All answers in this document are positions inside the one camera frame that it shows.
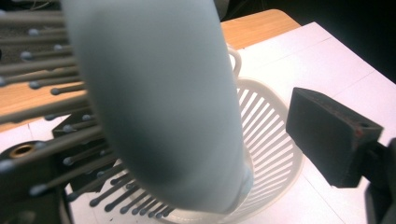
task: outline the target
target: black block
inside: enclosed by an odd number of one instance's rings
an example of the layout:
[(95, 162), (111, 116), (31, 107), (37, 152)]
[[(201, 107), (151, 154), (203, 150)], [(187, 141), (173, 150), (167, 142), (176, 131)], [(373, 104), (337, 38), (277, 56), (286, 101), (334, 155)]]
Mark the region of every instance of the black block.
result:
[(286, 130), (330, 185), (355, 188), (365, 148), (383, 128), (322, 93), (294, 88)]
[[(35, 151), (36, 142), (17, 144), (0, 154), (1, 160), (17, 160)], [(57, 186), (32, 197), (29, 189), (58, 175), (52, 157), (29, 162), (9, 173), (0, 174), (0, 223), (69, 224), (72, 218), (64, 189)]]

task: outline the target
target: basket slot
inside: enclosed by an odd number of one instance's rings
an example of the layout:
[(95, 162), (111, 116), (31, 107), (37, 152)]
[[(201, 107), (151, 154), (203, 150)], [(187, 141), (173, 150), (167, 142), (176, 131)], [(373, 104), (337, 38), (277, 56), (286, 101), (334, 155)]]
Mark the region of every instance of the basket slot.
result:
[(291, 169), (289, 169), (291, 166), (292, 163), (288, 163), (287, 165), (283, 166), (281, 169), (278, 169), (271, 174), (261, 176), (260, 179), (256, 180), (256, 183), (252, 188), (252, 192), (254, 192), (254, 190), (256, 190), (260, 185), (269, 183), (271, 181), (274, 181), (275, 179), (281, 178), (282, 176), (288, 175), (291, 172)]
[(246, 92), (247, 92), (247, 94), (245, 95), (245, 97), (243, 98), (243, 100), (241, 99), (242, 102), (240, 101), (240, 103), (239, 103), (239, 105), (240, 105), (241, 108), (245, 108), (245, 107), (247, 106), (247, 104), (248, 104), (249, 102), (251, 102), (251, 99), (252, 99), (252, 98), (255, 98), (255, 97), (253, 96), (253, 94), (257, 95), (257, 93), (254, 92), (254, 91), (246, 91)]
[(260, 123), (253, 124), (253, 127), (250, 128), (246, 134), (244, 134), (246, 144), (251, 145), (256, 142), (256, 140), (264, 133), (269, 133), (271, 131), (269, 128), (275, 122), (275, 118), (275, 110), (271, 109), (263, 119), (260, 119)]
[(246, 89), (236, 89), (236, 92), (238, 93), (238, 99), (241, 100), (242, 94), (244, 93)]
[(289, 168), (292, 166), (292, 159), (289, 158), (286, 161), (280, 163), (278, 166), (275, 166), (266, 172), (261, 173), (260, 175), (256, 176), (256, 180), (260, 182), (261, 180), (268, 179), (269, 176), (272, 176), (273, 174), (278, 174), (279, 172), (285, 171), (286, 168)]
[(275, 196), (275, 194), (265, 195), (265, 197), (262, 197), (259, 202), (243, 204), (237, 211), (235, 211), (235, 213), (233, 213), (233, 215), (236, 216), (241, 213), (249, 213), (250, 211), (255, 211), (258, 208), (262, 207), (263, 204), (271, 202)]
[(262, 172), (268, 172), (268, 170), (272, 169), (272, 167), (277, 166), (282, 161), (285, 161), (289, 158), (292, 158), (292, 145), (288, 145), (286, 147), (282, 147), (279, 150), (274, 151), (268, 157), (268, 160), (263, 160), (258, 163), (254, 163), (255, 174), (261, 174)]
[(241, 108), (241, 118), (242, 120), (247, 120), (247, 118), (251, 117), (252, 110), (255, 107), (259, 107), (259, 101), (263, 100), (262, 97), (258, 96), (256, 92), (253, 92), (250, 99), (246, 105), (240, 105)]
[(260, 167), (264, 166), (267, 163), (272, 162), (273, 160), (277, 160), (278, 161), (278, 156), (276, 154), (283, 154), (286, 153), (286, 151), (292, 149), (292, 145), (291, 145), (291, 138), (288, 138), (287, 136), (284, 137), (284, 140), (282, 142), (280, 142), (279, 144), (277, 144), (274, 147), (269, 147), (266, 150), (262, 150), (261, 153), (263, 153), (263, 156), (260, 156), (258, 159), (254, 159), (254, 165), (255, 165), (255, 169), (259, 169)]
[(245, 89), (241, 89), (241, 90), (238, 92), (238, 98), (239, 98), (239, 104), (240, 104), (240, 105), (242, 104), (242, 102), (244, 102), (244, 100), (245, 100), (247, 94), (248, 94), (248, 90), (245, 90)]
[(262, 156), (262, 151), (271, 147), (273, 145), (279, 144), (283, 141), (284, 138), (288, 137), (285, 129), (283, 128), (283, 124), (278, 124), (274, 127), (274, 129), (266, 131), (262, 136), (263, 138), (260, 141), (256, 141), (253, 143), (254, 145), (248, 146), (251, 151), (251, 157), (253, 160), (258, 156)]
[(254, 193), (251, 193), (249, 196), (249, 199), (247, 200), (247, 202), (254, 200), (255, 198), (257, 198), (257, 196), (261, 196), (263, 194), (267, 194), (268, 192), (272, 192), (274, 191), (274, 189), (278, 189), (278, 188), (282, 188), (284, 187), (284, 183), (287, 181), (287, 178), (282, 178), (278, 181), (276, 181), (273, 184), (267, 184), (267, 185), (263, 185), (260, 190), (257, 190)]
[(262, 192), (259, 196), (254, 197), (254, 198), (249, 198), (249, 202), (246, 202), (245, 205), (254, 205), (257, 203), (260, 203), (262, 201), (262, 199), (271, 197), (272, 195), (274, 195), (274, 193), (276, 193), (278, 190), (283, 189), (282, 186), (280, 187), (276, 187), (276, 188), (272, 188), (266, 192)]
[(262, 120), (265, 118), (265, 115), (267, 114), (266, 111), (270, 107), (269, 104), (265, 103), (264, 98), (261, 98), (260, 101), (258, 102), (259, 105), (257, 105), (257, 109), (253, 108), (254, 113), (250, 117), (247, 117), (247, 119), (242, 119), (243, 122), (243, 128), (244, 128), (244, 135), (248, 135), (247, 131), (251, 129), (251, 131), (254, 130), (255, 124), (258, 122), (258, 120)]
[(287, 181), (287, 180), (288, 180), (288, 177), (282, 175), (282, 176), (279, 177), (279, 178), (275, 178), (275, 179), (273, 179), (273, 180), (271, 180), (271, 181), (264, 182), (264, 183), (262, 183), (260, 186), (257, 186), (257, 188), (255, 188), (254, 190), (252, 190), (252, 191), (250, 192), (250, 195), (251, 195), (251, 196), (254, 196), (254, 195), (256, 195), (257, 192), (261, 191), (262, 188), (270, 188), (270, 187), (272, 187), (272, 186), (279, 185), (279, 184), (281, 184), (281, 183), (285, 183), (285, 181)]
[(254, 186), (254, 189), (250, 193), (252, 195), (256, 195), (258, 191), (262, 191), (263, 187), (268, 187), (269, 185), (272, 185), (275, 182), (280, 181), (285, 177), (288, 178), (286, 174), (289, 173), (289, 169), (291, 169), (291, 166), (292, 166), (292, 162), (288, 161), (287, 164), (285, 164), (283, 167), (280, 167), (283, 168), (282, 171), (278, 172), (277, 171), (278, 169), (275, 170), (275, 174), (279, 176), (273, 177), (272, 175), (269, 175), (267, 177), (263, 177), (262, 179), (259, 179), (257, 186)]

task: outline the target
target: white slotted basket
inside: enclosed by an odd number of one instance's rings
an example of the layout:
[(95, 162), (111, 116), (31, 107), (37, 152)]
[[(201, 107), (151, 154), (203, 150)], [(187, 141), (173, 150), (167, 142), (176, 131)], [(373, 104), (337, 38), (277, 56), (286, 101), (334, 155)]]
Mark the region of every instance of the white slotted basket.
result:
[(245, 159), (254, 174), (253, 186), (244, 201), (231, 214), (218, 215), (176, 209), (168, 217), (159, 219), (162, 223), (241, 222), (281, 198), (302, 170), (303, 153), (286, 133), (288, 108), (260, 81), (239, 77), (240, 55), (230, 46), (229, 53), (235, 61), (233, 71), (236, 75), (241, 111)]

